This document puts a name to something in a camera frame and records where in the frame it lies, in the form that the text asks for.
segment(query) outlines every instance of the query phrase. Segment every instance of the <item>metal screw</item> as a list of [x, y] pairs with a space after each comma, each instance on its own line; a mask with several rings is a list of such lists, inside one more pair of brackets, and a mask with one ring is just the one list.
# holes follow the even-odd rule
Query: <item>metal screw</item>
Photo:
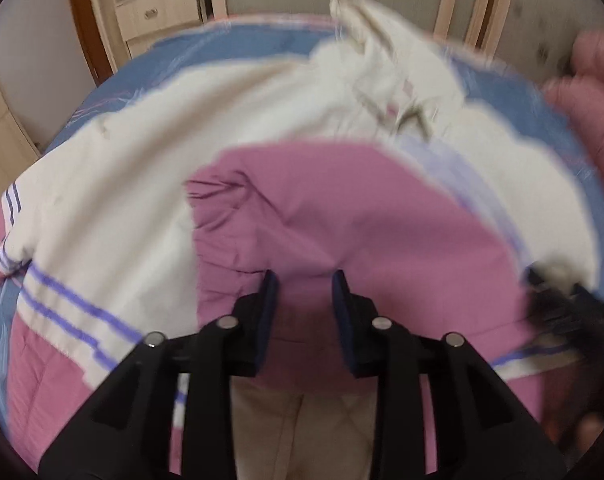
[[166, 341], [166, 336], [162, 332], [151, 332], [144, 338], [144, 344], [151, 348], [160, 346], [164, 341]]
[[393, 322], [387, 317], [376, 317], [373, 319], [373, 328], [378, 330], [388, 330], [393, 326]]
[[464, 343], [466, 343], [466, 339], [464, 339], [464, 336], [458, 334], [457, 332], [451, 332], [450, 334], [447, 334], [447, 338], [445, 339], [445, 341], [454, 348], [459, 348]]
[[224, 316], [217, 320], [217, 326], [224, 330], [235, 328], [239, 323], [237, 317], [234, 316]]

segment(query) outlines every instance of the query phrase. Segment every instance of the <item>bed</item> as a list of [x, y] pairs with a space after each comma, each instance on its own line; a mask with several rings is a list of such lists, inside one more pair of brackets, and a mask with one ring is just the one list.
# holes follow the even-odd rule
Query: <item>bed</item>
[[[200, 30], [162, 41], [149, 53], [134, 59], [96, 89], [70, 118], [48, 147], [63, 144], [92, 118], [115, 112], [135, 103], [149, 90], [170, 81], [189, 66], [228, 59], [259, 59], [278, 54], [307, 56], [322, 40], [339, 34], [330, 20], [305, 16], [288, 18], [239, 18], [212, 23]], [[443, 48], [463, 81], [469, 99], [481, 100], [499, 112], [524, 137], [543, 142], [575, 176], [588, 200], [597, 231], [602, 275], [598, 293], [604, 297], [604, 187], [579, 141], [568, 129], [566, 119], [544, 104], [541, 94], [525, 79], [500, 65], [482, 66], [475, 60]], [[8, 343], [21, 276], [0, 287], [0, 425], [6, 430], [6, 371]], [[521, 354], [562, 354], [566, 348], [525, 348]], [[499, 368], [521, 354], [494, 362]]]

